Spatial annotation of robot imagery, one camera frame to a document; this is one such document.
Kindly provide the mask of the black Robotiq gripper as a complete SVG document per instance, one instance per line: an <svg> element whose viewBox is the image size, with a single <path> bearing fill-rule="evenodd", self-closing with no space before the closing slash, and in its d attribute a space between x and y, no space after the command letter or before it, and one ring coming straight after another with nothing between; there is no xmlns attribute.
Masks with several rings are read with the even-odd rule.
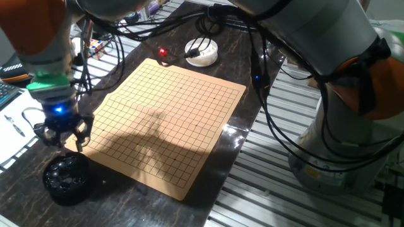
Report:
<svg viewBox="0 0 404 227"><path fill-rule="evenodd" d="M76 136L76 149L81 153L91 140L94 115L80 115L74 96L45 100L42 103L45 122L35 124L34 133L46 146L62 148L62 132L72 131Z"/></svg>

